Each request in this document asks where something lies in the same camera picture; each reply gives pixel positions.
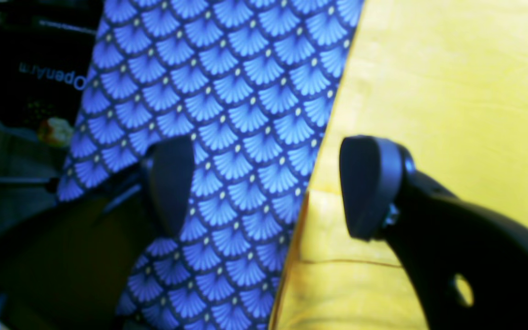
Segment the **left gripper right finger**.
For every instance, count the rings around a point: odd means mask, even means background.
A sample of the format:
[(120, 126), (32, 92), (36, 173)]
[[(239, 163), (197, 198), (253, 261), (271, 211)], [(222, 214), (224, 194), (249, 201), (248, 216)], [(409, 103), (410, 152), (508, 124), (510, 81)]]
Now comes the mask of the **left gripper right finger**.
[(527, 227), (461, 200), (386, 138), (344, 138), (339, 172), (350, 237), (388, 244), (430, 330), (528, 330)]

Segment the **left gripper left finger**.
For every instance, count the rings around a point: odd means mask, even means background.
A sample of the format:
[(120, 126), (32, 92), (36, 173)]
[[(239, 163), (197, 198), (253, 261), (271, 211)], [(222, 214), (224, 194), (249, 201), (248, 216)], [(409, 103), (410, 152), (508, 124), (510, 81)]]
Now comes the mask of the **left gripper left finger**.
[(149, 238), (172, 238), (182, 231), (195, 171), (193, 141), (189, 135), (151, 144), (132, 165), (110, 175), (95, 192), (107, 204), (95, 221), (96, 227), (135, 201), (133, 228)]

